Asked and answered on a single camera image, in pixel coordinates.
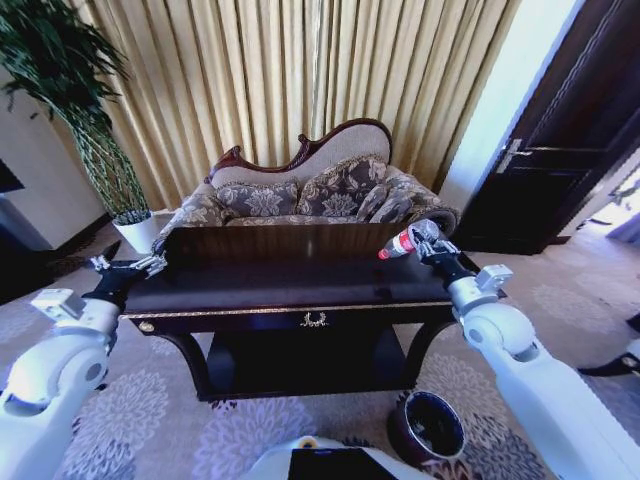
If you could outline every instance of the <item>table drawer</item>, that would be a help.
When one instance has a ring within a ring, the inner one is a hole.
[[[385,306],[271,308],[235,312],[132,313],[130,319],[145,334],[349,328],[364,325],[425,323],[450,318],[450,302]]]

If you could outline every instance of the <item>gold drawer handle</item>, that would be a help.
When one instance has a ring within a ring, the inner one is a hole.
[[[320,312],[319,320],[311,320],[311,312],[307,312],[304,316],[304,322],[300,324],[301,327],[328,327],[327,316],[324,312]]]
[[[146,321],[140,322],[140,325],[138,325],[138,328],[145,333],[151,333],[156,329],[156,327],[153,326],[153,323],[146,322]]]

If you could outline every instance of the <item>door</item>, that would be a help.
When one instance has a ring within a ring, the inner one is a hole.
[[[640,144],[640,1],[587,0],[456,231],[461,248],[541,252]]]

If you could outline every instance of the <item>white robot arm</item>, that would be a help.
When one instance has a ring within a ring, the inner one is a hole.
[[[409,227],[421,262],[443,278],[465,340],[494,370],[500,393],[553,473],[564,480],[639,479],[640,448],[629,434],[576,371],[549,354],[529,319],[498,303],[512,272],[492,265],[475,276],[458,262],[460,251],[429,229]]]
[[[115,255],[117,246],[107,250]],[[102,275],[93,292],[80,298],[68,289],[43,290],[32,302],[55,322],[55,336],[18,358],[0,395],[1,480],[53,478],[74,418],[107,372],[130,285],[164,266],[161,257],[121,268],[104,254],[93,261]]]

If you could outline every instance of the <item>white wall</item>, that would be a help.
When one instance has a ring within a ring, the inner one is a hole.
[[[0,71],[0,84],[8,79],[8,73]],[[33,227],[38,232],[46,242],[37,241],[40,248],[58,248],[104,214],[104,208],[46,116],[29,119],[39,111],[35,101],[19,94],[13,112],[7,105],[8,98],[1,95],[0,157],[26,187],[4,196],[15,207],[10,217],[19,222],[18,213],[30,224],[23,230]]]
[[[522,0],[438,195],[464,210],[584,0]]]

